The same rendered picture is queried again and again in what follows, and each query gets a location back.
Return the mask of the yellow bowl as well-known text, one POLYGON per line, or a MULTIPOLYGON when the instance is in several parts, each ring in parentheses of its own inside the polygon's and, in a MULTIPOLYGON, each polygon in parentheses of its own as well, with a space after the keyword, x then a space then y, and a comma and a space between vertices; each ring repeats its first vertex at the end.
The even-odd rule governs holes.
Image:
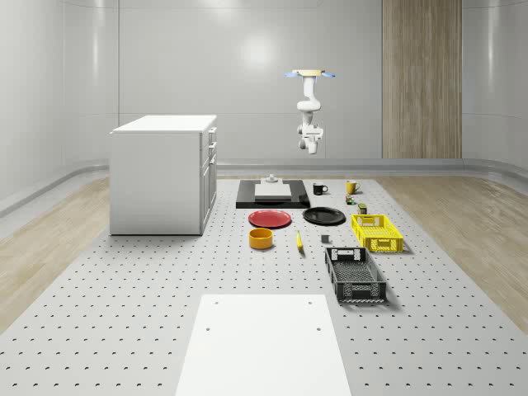
POLYGON ((249 232, 249 245, 251 248, 264 250, 273 244, 273 232, 270 229, 256 228, 249 232))

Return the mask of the drone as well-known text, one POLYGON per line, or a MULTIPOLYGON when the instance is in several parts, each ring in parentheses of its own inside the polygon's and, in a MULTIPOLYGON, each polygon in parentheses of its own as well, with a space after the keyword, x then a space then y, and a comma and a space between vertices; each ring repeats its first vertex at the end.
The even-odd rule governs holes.
POLYGON ((326 78, 335 78, 334 73, 326 72, 325 70, 320 69, 294 69, 291 72, 285 72, 285 76, 288 78, 293 77, 303 77, 303 78, 316 78, 316 77, 326 77, 326 78))

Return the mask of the black plate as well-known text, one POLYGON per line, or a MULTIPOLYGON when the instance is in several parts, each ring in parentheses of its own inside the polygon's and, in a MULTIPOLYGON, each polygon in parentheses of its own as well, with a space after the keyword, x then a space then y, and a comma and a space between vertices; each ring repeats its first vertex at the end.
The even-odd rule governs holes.
POLYGON ((346 222, 346 216, 337 209, 329 207, 312 207, 303 212, 303 217, 311 224, 336 226, 346 222))

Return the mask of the red plate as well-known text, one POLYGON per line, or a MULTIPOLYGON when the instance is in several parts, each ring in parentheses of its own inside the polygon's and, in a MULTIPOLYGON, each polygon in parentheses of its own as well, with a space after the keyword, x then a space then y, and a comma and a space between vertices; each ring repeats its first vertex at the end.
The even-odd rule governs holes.
POLYGON ((258 210, 248 216, 248 221, 255 227, 279 229, 291 223, 291 217, 282 210, 258 210))

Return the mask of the yellow basket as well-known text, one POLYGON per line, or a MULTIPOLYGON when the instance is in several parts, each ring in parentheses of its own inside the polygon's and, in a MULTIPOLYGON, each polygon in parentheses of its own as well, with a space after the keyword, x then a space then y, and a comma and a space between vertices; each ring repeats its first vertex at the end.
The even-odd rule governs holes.
POLYGON ((403 236, 384 214, 354 214, 351 228, 360 245, 372 252, 401 252, 403 236))

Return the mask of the dark grey basket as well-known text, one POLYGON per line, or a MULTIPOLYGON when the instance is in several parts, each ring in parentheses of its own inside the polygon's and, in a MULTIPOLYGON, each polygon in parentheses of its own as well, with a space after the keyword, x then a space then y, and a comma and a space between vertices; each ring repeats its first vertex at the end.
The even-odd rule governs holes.
POLYGON ((326 247, 325 262, 338 300, 386 300, 386 280, 366 248, 326 247))

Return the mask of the white cabinet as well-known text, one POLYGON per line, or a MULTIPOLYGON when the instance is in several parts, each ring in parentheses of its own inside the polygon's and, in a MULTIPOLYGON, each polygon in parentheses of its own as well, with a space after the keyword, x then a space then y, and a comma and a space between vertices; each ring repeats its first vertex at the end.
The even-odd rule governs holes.
POLYGON ((216 115, 146 115, 110 134, 110 232, 201 235, 216 197, 216 115))

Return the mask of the white board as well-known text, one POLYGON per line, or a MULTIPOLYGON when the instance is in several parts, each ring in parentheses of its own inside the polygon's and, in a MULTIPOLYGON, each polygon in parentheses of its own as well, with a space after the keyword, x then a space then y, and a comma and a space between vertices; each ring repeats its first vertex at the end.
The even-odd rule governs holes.
POLYGON ((351 396, 324 295, 203 295, 176 396, 351 396))

